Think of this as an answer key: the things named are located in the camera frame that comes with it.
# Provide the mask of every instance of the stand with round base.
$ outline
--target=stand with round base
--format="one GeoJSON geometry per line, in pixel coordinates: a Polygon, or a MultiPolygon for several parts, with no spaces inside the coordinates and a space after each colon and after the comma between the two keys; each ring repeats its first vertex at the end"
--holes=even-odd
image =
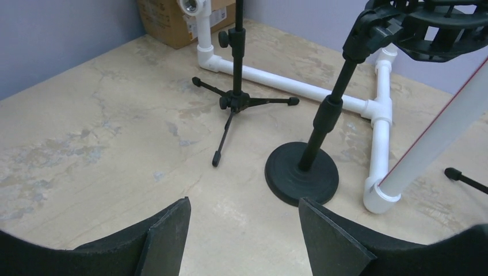
{"type": "Polygon", "coordinates": [[[276,148],[268,158],[265,177],[269,188],[282,201],[298,206],[307,197],[325,204],[339,185],[339,172],[332,158],[323,150],[308,171],[298,168],[307,143],[291,142],[276,148]]]}

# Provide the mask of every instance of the round base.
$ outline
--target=round base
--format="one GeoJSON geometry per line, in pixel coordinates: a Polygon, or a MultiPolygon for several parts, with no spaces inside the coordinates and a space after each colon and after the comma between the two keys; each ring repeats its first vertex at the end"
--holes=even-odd
{"type": "Polygon", "coordinates": [[[279,146],[268,158],[265,177],[269,188],[282,201],[298,206],[308,197],[320,204],[332,199],[339,186],[339,172],[332,158],[320,150],[309,171],[302,171],[298,163],[307,143],[291,142],[279,146]]]}

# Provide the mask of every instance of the pvc end cap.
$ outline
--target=pvc end cap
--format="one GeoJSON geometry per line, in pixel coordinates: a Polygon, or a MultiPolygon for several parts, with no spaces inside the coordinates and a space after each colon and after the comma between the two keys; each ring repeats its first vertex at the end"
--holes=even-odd
{"type": "Polygon", "coordinates": [[[366,189],[363,196],[364,206],[368,211],[374,214],[385,213],[402,197],[401,194],[396,197],[390,197],[389,195],[384,194],[378,186],[379,183],[380,181],[377,181],[371,188],[366,189]]]}

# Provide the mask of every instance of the pvc pipe frame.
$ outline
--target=pvc pipe frame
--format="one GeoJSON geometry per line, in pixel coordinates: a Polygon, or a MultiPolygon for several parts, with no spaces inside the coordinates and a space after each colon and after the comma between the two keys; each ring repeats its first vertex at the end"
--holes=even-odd
{"type": "MultiPolygon", "coordinates": [[[[186,0],[179,0],[180,5],[184,2],[186,0]]],[[[196,0],[196,2],[197,5],[201,6],[195,9],[193,13],[188,12],[184,8],[183,10],[188,15],[196,17],[199,34],[197,46],[199,66],[213,72],[223,72],[232,75],[233,62],[214,54],[209,20],[212,13],[211,0],[196,0]]],[[[370,212],[377,214],[388,211],[399,201],[404,188],[421,175],[425,167],[433,162],[451,142],[460,136],[471,122],[479,118],[488,105],[488,93],[482,95],[485,91],[479,87],[479,82],[488,79],[488,66],[484,66],[484,73],[479,74],[480,76],[474,78],[474,83],[466,85],[462,91],[454,96],[453,101],[449,103],[452,106],[449,107],[449,104],[446,106],[429,126],[428,131],[426,130],[422,134],[405,156],[389,171],[390,128],[392,126],[393,113],[390,97],[390,74],[397,53],[398,49],[393,44],[380,50],[380,55],[375,64],[378,84],[374,100],[362,100],[347,95],[342,98],[345,110],[358,113],[361,117],[371,120],[373,139],[369,177],[364,183],[363,202],[370,212]],[[472,113],[466,114],[466,110],[471,110],[472,113]]],[[[249,81],[318,102],[322,102],[325,96],[331,93],[330,90],[321,87],[248,66],[243,66],[242,77],[249,81]]]]}

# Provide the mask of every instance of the wall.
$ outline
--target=wall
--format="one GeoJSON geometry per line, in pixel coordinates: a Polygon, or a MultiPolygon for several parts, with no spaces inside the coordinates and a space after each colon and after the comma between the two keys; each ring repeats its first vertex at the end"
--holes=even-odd
{"type": "Polygon", "coordinates": [[[143,34],[135,0],[0,0],[0,100],[143,34]]]}
{"type": "MultiPolygon", "coordinates": [[[[367,0],[246,0],[245,17],[342,51],[367,0]]],[[[472,11],[466,7],[464,12],[472,11]]],[[[400,53],[393,71],[454,94],[488,56],[488,47],[447,63],[415,62],[400,53]]],[[[376,55],[367,62],[374,63],[376,55]]]]}

